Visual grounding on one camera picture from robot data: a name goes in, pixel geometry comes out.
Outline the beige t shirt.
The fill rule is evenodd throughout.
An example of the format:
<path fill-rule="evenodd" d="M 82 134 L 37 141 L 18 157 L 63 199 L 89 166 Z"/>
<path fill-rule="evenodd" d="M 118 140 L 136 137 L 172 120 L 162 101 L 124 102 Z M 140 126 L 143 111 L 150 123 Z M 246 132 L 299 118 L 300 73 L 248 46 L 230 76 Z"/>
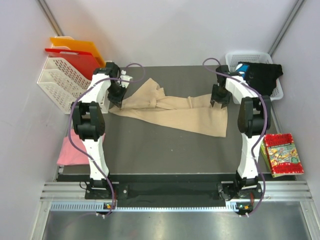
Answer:
<path fill-rule="evenodd" d="M 109 112 L 147 123 L 225 138 L 228 126 L 228 109 L 220 103 L 211 105 L 211 95 L 177 97 L 165 95 L 164 88 L 149 78 L 119 108 Z"/>

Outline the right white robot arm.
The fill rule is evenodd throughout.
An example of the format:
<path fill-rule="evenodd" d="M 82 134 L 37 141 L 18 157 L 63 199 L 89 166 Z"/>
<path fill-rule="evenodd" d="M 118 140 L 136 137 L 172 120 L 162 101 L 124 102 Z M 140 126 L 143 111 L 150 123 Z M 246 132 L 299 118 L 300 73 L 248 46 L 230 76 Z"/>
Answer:
<path fill-rule="evenodd" d="M 260 191 L 259 184 L 259 154 L 260 145 L 270 128 L 271 99 L 258 93 L 250 87 L 239 72 L 230 72 L 227 65 L 220 65 L 215 69 L 217 84 L 211 92 L 210 103 L 214 107 L 218 104 L 226 107 L 231 98 L 240 103 L 237 127 L 242 137 L 240 164 L 235 174 L 233 189 L 222 187 L 225 195 L 245 198 L 249 194 Z"/>

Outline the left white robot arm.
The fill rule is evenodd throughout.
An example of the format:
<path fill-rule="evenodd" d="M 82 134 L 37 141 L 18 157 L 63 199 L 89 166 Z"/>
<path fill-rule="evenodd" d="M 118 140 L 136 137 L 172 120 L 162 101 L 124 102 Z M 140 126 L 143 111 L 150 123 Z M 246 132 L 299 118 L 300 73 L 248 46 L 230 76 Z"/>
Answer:
<path fill-rule="evenodd" d="M 107 94 L 107 100 L 121 108 L 131 79 L 116 63 L 107 62 L 105 67 L 94 70 L 89 87 L 71 105 L 68 127 L 78 135 L 85 150 L 76 146 L 70 133 L 68 138 L 71 145 L 89 160 L 90 175 L 86 184 L 86 199 L 115 199 L 103 150 L 105 120 L 100 103 Z"/>

